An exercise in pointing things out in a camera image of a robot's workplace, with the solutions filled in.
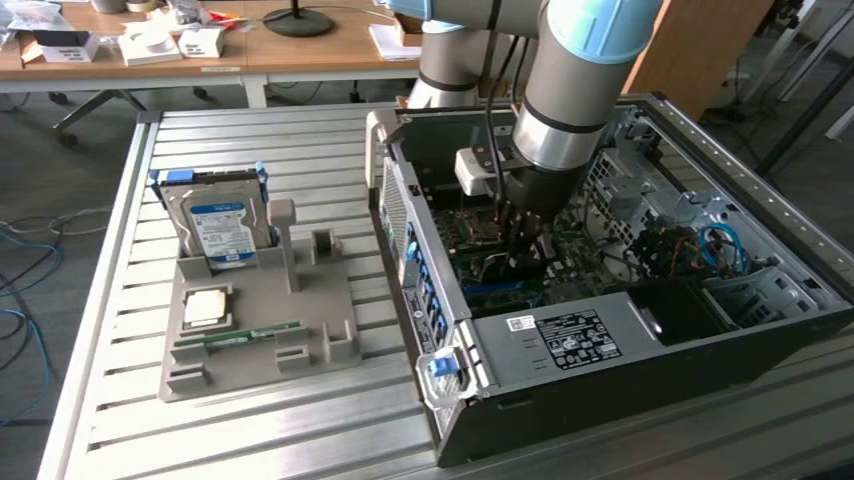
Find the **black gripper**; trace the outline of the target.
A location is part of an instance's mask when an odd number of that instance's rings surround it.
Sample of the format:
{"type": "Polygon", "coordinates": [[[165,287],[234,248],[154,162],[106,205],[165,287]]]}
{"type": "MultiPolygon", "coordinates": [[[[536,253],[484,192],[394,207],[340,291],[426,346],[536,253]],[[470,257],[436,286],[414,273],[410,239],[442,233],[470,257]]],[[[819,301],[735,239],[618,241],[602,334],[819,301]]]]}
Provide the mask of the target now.
{"type": "Polygon", "coordinates": [[[505,196],[500,204],[500,225],[505,230],[552,227],[581,182],[586,168],[552,171],[540,167],[512,170],[505,176],[505,196]]]}

